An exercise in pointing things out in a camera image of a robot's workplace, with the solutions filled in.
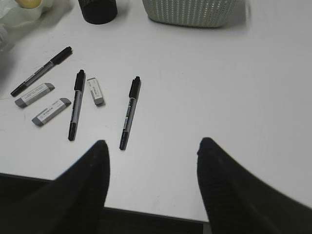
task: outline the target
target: marker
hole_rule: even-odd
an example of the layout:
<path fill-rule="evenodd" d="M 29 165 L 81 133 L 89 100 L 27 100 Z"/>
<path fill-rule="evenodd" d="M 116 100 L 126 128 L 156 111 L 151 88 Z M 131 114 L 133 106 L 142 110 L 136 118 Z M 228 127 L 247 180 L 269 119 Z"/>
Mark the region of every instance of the marker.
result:
<path fill-rule="evenodd" d="M 68 133 L 68 139 L 70 141 L 75 140 L 76 137 L 85 79 L 86 74 L 84 73 L 83 70 L 80 70 L 79 73 L 77 74 L 76 83 L 74 87 L 75 100 L 73 104 L 72 119 L 70 121 Z"/>
<path fill-rule="evenodd" d="M 27 89 L 37 79 L 39 79 L 44 74 L 46 74 L 52 67 L 63 62 L 68 56 L 70 56 L 72 54 L 72 52 L 73 52 L 73 50 L 70 46 L 63 49 L 60 53 L 58 53 L 50 61 L 48 61 L 43 67 L 41 67 L 34 74 L 32 74 L 30 78 L 25 80 L 15 90 L 13 90 L 13 92 L 11 92 L 11 95 L 16 97 L 18 94 L 20 94 L 25 89 Z"/>
<path fill-rule="evenodd" d="M 129 104 L 128 104 L 128 110 L 126 114 L 126 120 L 125 124 L 123 125 L 121 140 L 120 140 L 120 146 L 119 148 L 121 150 L 125 150 L 127 147 L 128 139 L 129 139 L 129 133 L 131 130 L 132 120 L 133 116 L 135 114 L 135 109 L 137 105 L 137 98 L 141 87 L 141 80 L 140 77 L 136 77 L 132 81 L 131 89 L 129 92 Z"/>

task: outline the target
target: table surface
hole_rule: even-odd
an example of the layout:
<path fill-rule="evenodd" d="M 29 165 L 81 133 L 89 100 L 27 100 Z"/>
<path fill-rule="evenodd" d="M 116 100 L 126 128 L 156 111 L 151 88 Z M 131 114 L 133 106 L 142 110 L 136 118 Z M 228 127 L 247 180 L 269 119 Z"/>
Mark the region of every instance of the table surface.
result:
<path fill-rule="evenodd" d="M 55 179 L 104 139 L 107 207 L 207 221 L 196 152 L 212 137 L 256 176 L 311 207 L 312 1 L 240 1 L 218 29 L 153 22 L 138 0 L 117 5 L 112 22 L 91 25 L 77 1 L 56 0 L 41 20 L 10 30 L 15 46 L 0 64 L 0 172 Z M 10 92 L 66 46 L 73 54 L 31 86 L 49 82 L 55 90 L 16 106 L 21 95 Z M 73 101 L 80 69 L 99 80 L 106 105 L 96 107 L 85 87 L 69 142 L 72 106 L 42 127 L 31 119 L 58 98 Z M 141 92 L 122 152 L 135 76 Z"/>

